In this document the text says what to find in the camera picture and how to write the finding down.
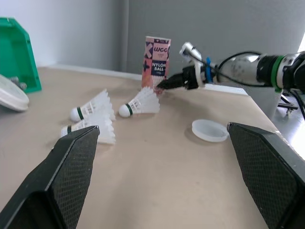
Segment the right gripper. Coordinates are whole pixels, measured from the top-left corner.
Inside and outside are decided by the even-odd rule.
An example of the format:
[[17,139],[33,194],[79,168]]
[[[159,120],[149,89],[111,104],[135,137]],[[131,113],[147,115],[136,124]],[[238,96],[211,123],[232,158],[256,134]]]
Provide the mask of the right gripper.
[[194,66],[187,66],[183,68],[183,86],[187,90],[197,89],[199,87],[195,74]]

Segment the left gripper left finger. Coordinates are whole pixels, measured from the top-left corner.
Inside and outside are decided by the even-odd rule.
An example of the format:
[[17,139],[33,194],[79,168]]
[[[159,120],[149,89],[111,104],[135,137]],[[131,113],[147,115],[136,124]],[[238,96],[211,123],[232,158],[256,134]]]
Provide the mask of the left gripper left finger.
[[91,182],[99,128],[61,137],[0,213],[2,229],[74,229]]

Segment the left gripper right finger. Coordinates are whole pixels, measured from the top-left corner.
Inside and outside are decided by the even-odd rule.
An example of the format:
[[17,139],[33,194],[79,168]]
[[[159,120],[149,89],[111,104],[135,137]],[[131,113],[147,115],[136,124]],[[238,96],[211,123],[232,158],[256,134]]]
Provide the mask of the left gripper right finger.
[[305,161],[277,133],[228,123],[242,177],[270,229],[305,227]]

